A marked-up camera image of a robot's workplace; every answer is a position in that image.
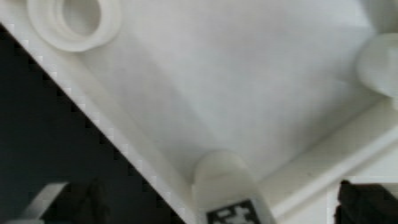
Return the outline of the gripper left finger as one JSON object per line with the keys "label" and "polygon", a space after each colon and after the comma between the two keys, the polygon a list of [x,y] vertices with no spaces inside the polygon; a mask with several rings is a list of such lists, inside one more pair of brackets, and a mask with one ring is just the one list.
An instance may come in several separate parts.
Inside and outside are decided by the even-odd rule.
{"label": "gripper left finger", "polygon": [[109,224],[109,216],[102,182],[55,182],[45,186],[22,214],[6,224]]}

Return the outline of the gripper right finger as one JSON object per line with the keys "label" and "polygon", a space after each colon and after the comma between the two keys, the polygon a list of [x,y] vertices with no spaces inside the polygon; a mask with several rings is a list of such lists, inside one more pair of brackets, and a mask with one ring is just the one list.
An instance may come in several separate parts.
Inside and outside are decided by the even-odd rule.
{"label": "gripper right finger", "polygon": [[340,183],[334,224],[398,224],[398,198],[377,183]]}

